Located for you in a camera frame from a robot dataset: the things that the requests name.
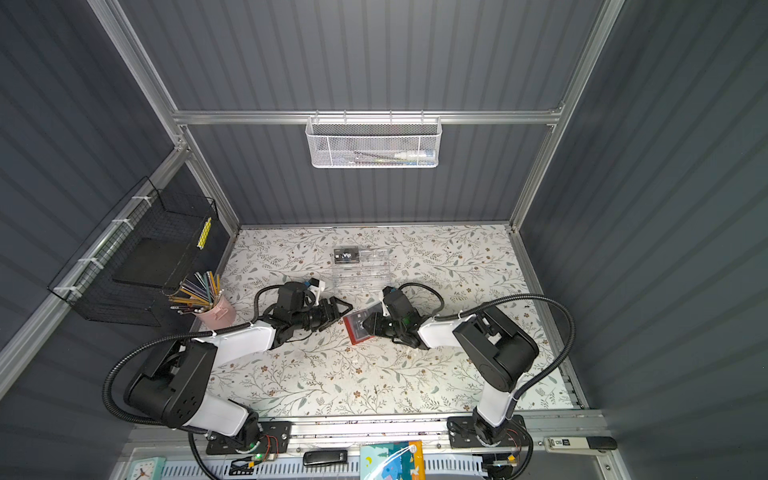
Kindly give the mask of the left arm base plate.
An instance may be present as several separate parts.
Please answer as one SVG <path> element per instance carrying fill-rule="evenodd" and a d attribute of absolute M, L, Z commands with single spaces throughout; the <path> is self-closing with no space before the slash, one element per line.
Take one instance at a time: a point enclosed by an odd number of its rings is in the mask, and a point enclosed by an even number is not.
<path fill-rule="evenodd" d="M 283 454 L 288 449 L 292 427 L 288 421 L 247 422 L 233 437 L 211 433 L 205 453 L 209 456 Z"/>

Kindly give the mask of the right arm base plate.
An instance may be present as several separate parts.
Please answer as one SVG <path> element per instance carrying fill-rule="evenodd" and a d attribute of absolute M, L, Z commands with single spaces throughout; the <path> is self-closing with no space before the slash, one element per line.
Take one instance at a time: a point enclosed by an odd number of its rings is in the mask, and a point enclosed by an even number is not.
<path fill-rule="evenodd" d="M 533 440 L 520 415 L 513 415 L 499 426 L 492 426 L 479 415 L 447 418 L 449 442 L 452 448 L 529 447 Z"/>

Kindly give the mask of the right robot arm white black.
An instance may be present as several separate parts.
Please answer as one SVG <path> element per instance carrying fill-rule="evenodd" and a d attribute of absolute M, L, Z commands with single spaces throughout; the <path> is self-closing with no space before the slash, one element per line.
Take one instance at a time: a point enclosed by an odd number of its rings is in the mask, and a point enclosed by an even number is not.
<path fill-rule="evenodd" d="M 429 314 L 421 313 L 405 293 L 410 287 L 434 295 L 438 306 Z M 498 429 L 511 420 L 524 392 L 518 382 L 539 356 L 538 343 L 500 306 L 537 298 L 528 293 L 514 294 L 445 315 L 445 299 L 436 290 L 409 282 L 386 288 L 382 311 L 365 317 L 361 326 L 369 335 L 414 349 L 461 349 L 484 381 L 475 407 L 478 426 Z"/>

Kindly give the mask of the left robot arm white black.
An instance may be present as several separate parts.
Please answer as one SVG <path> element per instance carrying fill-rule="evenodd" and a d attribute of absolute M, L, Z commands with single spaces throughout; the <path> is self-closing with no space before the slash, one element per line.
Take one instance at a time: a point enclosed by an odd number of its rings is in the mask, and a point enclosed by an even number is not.
<path fill-rule="evenodd" d="M 138 413 L 121 410 L 109 386 L 103 389 L 105 404 L 130 423 L 245 436 L 250 425 L 258 421 L 258 414 L 210 393 L 211 374 L 228 362 L 288 343 L 298 330 L 309 334 L 323 331 L 353 310 L 344 299 L 325 297 L 323 288 L 317 279 L 264 287 L 254 296 L 254 317 L 248 322 L 170 335 L 138 348 L 111 371 L 116 377 L 128 361 L 149 353 L 123 394 L 124 403 Z"/>

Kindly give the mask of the black VIP credit card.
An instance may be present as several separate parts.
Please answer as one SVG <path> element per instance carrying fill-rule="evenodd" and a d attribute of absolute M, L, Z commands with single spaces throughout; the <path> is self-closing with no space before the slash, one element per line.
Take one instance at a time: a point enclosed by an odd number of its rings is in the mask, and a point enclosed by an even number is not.
<path fill-rule="evenodd" d="M 360 249 L 357 246 L 334 248 L 333 260 L 337 265 L 358 264 L 360 262 Z"/>

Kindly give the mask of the red leather card holder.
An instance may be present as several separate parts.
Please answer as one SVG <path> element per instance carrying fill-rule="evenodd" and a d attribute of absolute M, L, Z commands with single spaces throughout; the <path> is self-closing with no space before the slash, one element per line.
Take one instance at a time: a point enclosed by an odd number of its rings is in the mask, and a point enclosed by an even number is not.
<path fill-rule="evenodd" d="M 376 337 L 368 335 L 362 326 L 362 321 L 372 313 L 383 314 L 383 306 L 381 302 L 374 303 L 361 310 L 353 311 L 343 317 L 343 323 L 352 345 L 358 345 L 366 340 Z"/>

